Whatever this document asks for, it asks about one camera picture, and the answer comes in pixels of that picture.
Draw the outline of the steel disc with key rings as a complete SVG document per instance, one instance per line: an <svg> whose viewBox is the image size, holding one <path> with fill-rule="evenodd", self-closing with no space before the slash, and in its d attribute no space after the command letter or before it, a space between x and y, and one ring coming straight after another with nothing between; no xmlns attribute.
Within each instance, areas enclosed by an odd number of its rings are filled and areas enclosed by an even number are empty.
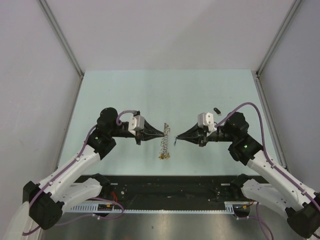
<svg viewBox="0 0 320 240"><path fill-rule="evenodd" d="M160 142L161 149L160 149L159 155L165 156L166 154L170 154L168 150L170 131L171 131L170 126L167 123L164 123L164 128L163 128L164 137Z"/></svg>

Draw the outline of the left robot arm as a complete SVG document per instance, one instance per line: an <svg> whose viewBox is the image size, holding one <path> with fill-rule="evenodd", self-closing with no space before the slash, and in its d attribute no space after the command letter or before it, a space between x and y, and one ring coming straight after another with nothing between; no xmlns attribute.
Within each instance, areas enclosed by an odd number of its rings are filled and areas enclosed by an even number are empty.
<svg viewBox="0 0 320 240"><path fill-rule="evenodd" d="M65 211L89 199L105 200L110 196L110 181L97 173L85 182L72 186L82 173L100 162L116 146L116 138L133 138L141 142L164 137L138 110L118 113L104 108L88 132L81 149L62 167L38 183L23 187L22 201L29 203L29 217L43 230L52 228Z"/></svg>

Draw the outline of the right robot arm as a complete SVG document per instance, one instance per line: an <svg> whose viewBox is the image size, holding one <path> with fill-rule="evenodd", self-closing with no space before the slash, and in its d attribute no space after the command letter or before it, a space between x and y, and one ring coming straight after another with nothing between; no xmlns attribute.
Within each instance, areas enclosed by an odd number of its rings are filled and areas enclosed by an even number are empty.
<svg viewBox="0 0 320 240"><path fill-rule="evenodd" d="M214 125L213 114L208 112L199 114L195 126L176 139L200 147L209 142L229 142L231 157L272 186L265 187L241 174L231 183L231 196L237 201L247 198L259 202L284 217L299 236L310 238L320 227L320 194L271 159L265 147L249 135L248 129L249 124L241 112L228 116L223 125Z"/></svg>

